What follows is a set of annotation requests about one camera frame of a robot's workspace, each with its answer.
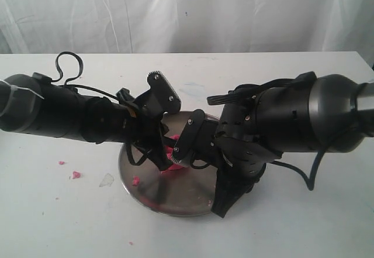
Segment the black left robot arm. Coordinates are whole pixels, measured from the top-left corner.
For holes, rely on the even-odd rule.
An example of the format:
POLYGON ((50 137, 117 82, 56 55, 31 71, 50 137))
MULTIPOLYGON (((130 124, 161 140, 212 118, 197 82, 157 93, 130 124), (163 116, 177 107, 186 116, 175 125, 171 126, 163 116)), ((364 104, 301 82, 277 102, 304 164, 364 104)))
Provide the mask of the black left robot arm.
POLYGON ((89 143, 124 143, 143 156, 134 166, 152 161, 165 171, 167 158, 162 123, 164 113, 175 114, 181 100, 159 71, 149 73, 149 90, 134 98, 122 88, 112 99, 82 95, 78 85, 54 85, 39 73, 16 74, 1 82, 1 130, 29 135, 80 140, 89 143))

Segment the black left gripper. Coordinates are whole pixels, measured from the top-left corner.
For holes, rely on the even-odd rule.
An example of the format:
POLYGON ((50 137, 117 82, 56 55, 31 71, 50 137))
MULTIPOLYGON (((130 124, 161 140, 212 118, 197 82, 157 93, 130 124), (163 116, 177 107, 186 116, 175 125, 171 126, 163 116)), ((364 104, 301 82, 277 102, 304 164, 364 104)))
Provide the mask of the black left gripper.
MULTIPOLYGON (((147 82, 163 112, 180 111, 180 98, 162 72, 150 72, 147 82)), ((106 97, 88 99, 84 110, 84 140, 96 144, 129 142, 148 151, 148 158, 159 171, 169 168, 161 122, 134 105, 116 104, 106 97)))

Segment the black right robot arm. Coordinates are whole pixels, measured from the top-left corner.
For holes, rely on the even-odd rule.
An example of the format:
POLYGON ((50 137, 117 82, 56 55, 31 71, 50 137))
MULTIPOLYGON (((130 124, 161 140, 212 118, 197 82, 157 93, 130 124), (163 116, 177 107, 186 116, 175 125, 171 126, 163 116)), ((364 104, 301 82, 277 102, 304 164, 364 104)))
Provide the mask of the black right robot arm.
POLYGON ((211 210, 220 217, 253 189, 268 164, 280 166, 284 153, 316 154, 310 172, 302 174, 313 190, 326 153, 351 152, 373 136, 373 84, 339 74, 242 84, 207 102, 223 106, 220 119, 193 111, 171 159, 189 167, 201 160, 217 169, 211 210))

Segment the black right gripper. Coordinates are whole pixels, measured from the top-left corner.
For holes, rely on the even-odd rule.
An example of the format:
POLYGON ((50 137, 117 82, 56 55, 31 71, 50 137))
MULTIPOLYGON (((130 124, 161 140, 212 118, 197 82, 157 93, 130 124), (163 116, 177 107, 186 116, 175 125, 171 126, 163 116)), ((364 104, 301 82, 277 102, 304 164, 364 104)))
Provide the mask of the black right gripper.
POLYGON ((256 111, 262 93, 234 90, 229 94, 230 100, 224 104, 218 120, 196 109, 181 133, 188 138, 187 154, 183 158, 186 164, 194 169, 217 168, 211 212, 221 218, 253 189, 267 163, 282 155, 269 145, 258 126, 256 111))

